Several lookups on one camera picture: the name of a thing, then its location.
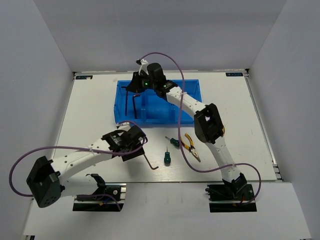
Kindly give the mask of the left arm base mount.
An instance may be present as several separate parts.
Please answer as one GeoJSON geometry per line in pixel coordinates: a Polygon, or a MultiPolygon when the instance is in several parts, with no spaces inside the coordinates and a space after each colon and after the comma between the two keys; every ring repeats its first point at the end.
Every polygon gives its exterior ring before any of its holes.
{"type": "Polygon", "coordinates": [[[99,187],[91,197],[76,196],[73,212],[120,212],[125,203],[127,184],[107,183],[99,187]]]}

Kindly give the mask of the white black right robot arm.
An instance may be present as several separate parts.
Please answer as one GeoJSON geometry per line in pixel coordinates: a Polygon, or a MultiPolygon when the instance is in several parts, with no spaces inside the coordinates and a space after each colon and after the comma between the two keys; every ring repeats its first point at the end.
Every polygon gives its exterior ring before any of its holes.
{"type": "Polygon", "coordinates": [[[185,92],[186,81],[182,84],[168,80],[159,63],[148,63],[144,59],[136,61],[139,70],[135,71],[128,91],[142,93],[151,89],[166,102],[179,107],[178,125],[181,125],[182,112],[193,118],[194,132],[198,140],[206,144],[217,162],[225,185],[226,195],[236,200],[244,193],[247,180],[236,166],[224,139],[225,127],[215,104],[204,104],[185,92]]]}

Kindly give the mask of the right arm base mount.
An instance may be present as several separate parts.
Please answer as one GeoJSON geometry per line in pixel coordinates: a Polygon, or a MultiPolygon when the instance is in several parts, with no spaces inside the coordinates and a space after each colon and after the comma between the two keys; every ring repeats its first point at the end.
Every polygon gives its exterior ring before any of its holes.
{"type": "Polygon", "coordinates": [[[251,184],[247,184],[240,190],[237,196],[233,196],[224,184],[209,184],[205,191],[208,194],[209,210],[211,213],[253,213],[257,212],[254,191],[251,184]]]}

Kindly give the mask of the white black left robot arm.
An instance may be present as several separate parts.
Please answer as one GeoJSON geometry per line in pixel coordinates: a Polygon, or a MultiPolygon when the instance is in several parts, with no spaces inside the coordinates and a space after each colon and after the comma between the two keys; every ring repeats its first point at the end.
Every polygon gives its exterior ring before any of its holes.
{"type": "Polygon", "coordinates": [[[146,134],[138,126],[120,126],[88,147],[77,147],[74,152],[63,157],[38,158],[26,183],[40,208],[46,208],[67,196],[77,196],[82,201],[101,198],[118,201],[120,197],[108,192],[106,182],[99,174],[87,173],[78,178],[75,175],[115,157],[127,161],[144,155],[145,140],[146,134]]]}

